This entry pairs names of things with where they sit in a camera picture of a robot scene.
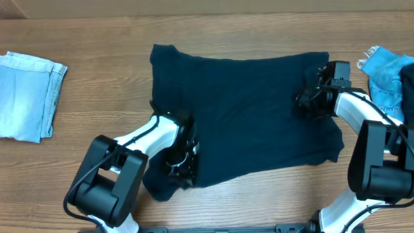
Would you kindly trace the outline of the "dark navy t-shirt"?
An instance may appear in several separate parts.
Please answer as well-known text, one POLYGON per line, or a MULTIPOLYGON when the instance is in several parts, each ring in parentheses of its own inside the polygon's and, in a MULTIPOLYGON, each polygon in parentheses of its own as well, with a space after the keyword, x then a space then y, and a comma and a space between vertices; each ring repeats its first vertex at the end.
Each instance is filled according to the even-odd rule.
POLYGON ((344 144, 330 116, 311 118, 295 106, 329 60, 308 52, 262 60, 190 56, 155 45, 152 103, 163 113, 194 121, 195 177, 169 150, 149 162, 143 183, 157 201, 178 189, 204 188, 253 172, 336 162, 344 144))

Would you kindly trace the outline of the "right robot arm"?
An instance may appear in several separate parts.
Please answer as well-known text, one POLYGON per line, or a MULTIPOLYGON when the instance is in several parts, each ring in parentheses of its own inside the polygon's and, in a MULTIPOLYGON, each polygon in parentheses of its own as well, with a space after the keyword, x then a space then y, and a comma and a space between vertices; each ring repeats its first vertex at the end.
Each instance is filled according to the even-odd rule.
POLYGON ((330 61, 316 76, 295 106, 308 118, 341 118, 358 135, 348 187, 308 223, 278 225, 276 232, 364 232, 364 219, 375 211, 413 206, 413 126, 388 116, 364 90, 353 88, 349 62, 330 61))

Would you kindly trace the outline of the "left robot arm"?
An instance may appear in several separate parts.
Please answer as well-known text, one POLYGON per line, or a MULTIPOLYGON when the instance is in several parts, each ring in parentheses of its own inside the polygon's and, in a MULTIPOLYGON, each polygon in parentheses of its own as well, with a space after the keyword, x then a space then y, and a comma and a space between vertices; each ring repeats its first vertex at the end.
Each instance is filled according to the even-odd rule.
POLYGON ((193 186, 197 173, 194 119, 155 111, 138 130, 111 139, 97 136, 89 146, 63 200, 68 216, 96 225, 95 232, 139 232, 133 219, 136 196, 150 159, 159 175, 193 186))

